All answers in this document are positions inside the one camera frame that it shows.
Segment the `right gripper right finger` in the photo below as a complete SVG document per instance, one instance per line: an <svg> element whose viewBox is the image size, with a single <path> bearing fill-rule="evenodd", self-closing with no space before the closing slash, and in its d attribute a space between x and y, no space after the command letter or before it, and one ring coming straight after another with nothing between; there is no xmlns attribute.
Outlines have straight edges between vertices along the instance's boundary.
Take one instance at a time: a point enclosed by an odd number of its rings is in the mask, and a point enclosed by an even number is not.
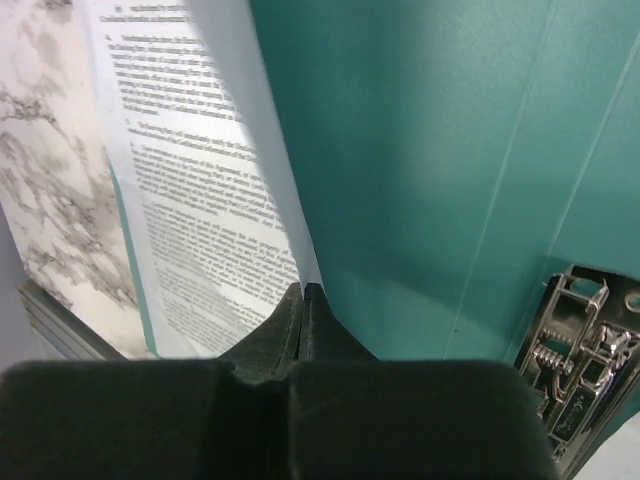
<svg viewBox="0 0 640 480"><path fill-rule="evenodd" d="M334 316L319 284L305 288L298 340L299 361L376 361L373 355Z"/></svg>

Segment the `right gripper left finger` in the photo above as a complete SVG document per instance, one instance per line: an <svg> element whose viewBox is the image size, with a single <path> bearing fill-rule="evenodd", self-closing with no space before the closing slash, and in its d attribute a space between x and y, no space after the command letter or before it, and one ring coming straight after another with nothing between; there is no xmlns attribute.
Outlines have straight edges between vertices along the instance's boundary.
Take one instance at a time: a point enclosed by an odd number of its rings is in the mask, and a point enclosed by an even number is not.
<svg viewBox="0 0 640 480"><path fill-rule="evenodd" d="M283 378L296 359L303 310L301 287L293 283L272 314L219 360L241 380Z"/></svg>

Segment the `single printed paper sheet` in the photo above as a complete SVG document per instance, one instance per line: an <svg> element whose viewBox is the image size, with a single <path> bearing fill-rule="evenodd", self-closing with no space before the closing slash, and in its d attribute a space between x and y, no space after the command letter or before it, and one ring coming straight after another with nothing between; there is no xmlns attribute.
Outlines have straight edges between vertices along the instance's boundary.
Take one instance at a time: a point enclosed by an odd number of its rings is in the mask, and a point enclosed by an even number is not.
<svg viewBox="0 0 640 480"><path fill-rule="evenodd" d="M145 341L212 357L322 280L245 1L80 1Z"/></svg>

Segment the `teal paper folder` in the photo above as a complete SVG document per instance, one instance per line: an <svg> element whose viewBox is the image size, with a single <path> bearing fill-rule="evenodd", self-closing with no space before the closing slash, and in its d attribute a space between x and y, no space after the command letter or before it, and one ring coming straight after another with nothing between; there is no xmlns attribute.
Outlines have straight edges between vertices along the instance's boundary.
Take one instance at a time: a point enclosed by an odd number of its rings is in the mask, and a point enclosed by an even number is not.
<svg viewBox="0 0 640 480"><path fill-rule="evenodd" d="M510 359L569 264L639 273L635 1L245 1L334 314Z"/></svg>

